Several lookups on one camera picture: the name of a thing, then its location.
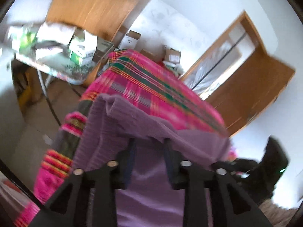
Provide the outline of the purple fleece garment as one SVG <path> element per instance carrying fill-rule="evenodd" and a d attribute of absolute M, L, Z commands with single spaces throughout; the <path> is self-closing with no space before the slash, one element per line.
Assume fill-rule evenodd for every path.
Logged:
<path fill-rule="evenodd" d="M 208 168 L 225 160 L 231 148 L 227 135 L 201 130 L 176 130 L 165 119 L 151 116 L 117 95 L 101 94 L 92 104 L 73 167 L 100 168 L 135 139 L 136 154 L 130 185 L 117 191 L 119 226 L 181 226 L 184 192 L 171 188 L 163 142 L 189 161 Z"/>

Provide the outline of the plastic curtain with zipper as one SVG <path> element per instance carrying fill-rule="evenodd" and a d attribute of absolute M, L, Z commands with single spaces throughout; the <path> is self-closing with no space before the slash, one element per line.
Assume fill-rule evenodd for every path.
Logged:
<path fill-rule="evenodd" d="M 227 39 L 206 56 L 184 79 L 185 85 L 202 100 L 218 89 L 254 52 L 255 46 L 245 28 L 238 24 Z"/>

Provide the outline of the wooden door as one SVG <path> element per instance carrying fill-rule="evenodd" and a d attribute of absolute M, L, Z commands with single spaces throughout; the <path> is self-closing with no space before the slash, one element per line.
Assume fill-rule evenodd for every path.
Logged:
<path fill-rule="evenodd" d="M 294 74 L 259 47 L 206 101 L 221 114 L 232 136 L 272 104 Z"/>

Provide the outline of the pink green plaid bedspread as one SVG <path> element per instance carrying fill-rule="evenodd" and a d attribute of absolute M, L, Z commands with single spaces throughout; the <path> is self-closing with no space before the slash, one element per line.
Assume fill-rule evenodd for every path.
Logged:
<path fill-rule="evenodd" d="M 39 168 L 33 193 L 42 203 L 73 169 L 73 157 L 92 104 L 101 94 L 117 95 L 146 114 L 168 121 L 176 130 L 229 134 L 221 115 L 173 73 L 134 50 L 109 55 L 109 68 L 84 92 L 77 108 L 66 115 Z"/>

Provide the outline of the brown cardboard box with label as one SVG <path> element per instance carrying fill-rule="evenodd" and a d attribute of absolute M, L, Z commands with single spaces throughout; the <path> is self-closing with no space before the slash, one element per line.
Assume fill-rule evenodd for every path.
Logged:
<path fill-rule="evenodd" d="M 164 62 L 179 64 L 181 60 L 181 52 L 172 48 L 165 49 Z"/>

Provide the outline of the glass top side table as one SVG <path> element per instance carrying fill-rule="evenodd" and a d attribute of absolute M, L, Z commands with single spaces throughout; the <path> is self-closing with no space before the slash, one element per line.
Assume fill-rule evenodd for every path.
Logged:
<path fill-rule="evenodd" d="M 36 41 L 27 48 L 15 52 L 16 60 L 72 85 L 82 85 L 103 59 L 113 50 L 113 43 L 98 37 L 97 49 L 91 63 L 78 66 L 69 59 L 69 44 L 76 31 L 81 29 L 62 23 L 11 25 L 5 35 L 5 43 L 12 45 L 11 34 L 16 27 L 37 31 Z"/>

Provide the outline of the white green tissue box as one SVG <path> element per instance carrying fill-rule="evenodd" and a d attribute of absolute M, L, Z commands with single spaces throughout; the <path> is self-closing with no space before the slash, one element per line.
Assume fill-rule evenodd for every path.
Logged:
<path fill-rule="evenodd" d="M 69 59 L 80 67 L 91 63 L 97 42 L 96 35 L 87 30 L 76 29 L 69 44 Z"/>

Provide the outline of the green plastic package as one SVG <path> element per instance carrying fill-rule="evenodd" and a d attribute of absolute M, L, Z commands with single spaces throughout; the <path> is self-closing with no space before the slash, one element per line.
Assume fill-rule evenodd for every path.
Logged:
<path fill-rule="evenodd" d="M 20 52 L 20 50 L 31 46 L 36 41 L 36 37 L 37 31 L 29 28 L 16 27 L 11 34 L 11 47 L 14 51 Z"/>

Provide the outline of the white open cardboard box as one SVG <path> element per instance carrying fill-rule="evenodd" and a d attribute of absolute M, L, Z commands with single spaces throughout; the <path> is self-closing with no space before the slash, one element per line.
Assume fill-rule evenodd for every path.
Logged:
<path fill-rule="evenodd" d="M 140 33 L 137 33 L 135 31 L 129 30 L 128 33 L 124 36 L 122 39 L 119 49 L 135 49 L 137 42 L 139 41 L 141 37 Z"/>

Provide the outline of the wooden wardrobe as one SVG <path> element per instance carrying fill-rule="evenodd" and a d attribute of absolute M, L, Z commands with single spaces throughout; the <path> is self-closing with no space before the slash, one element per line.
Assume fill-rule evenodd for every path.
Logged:
<path fill-rule="evenodd" d="M 46 19 L 118 43 L 150 0 L 52 0 Z"/>

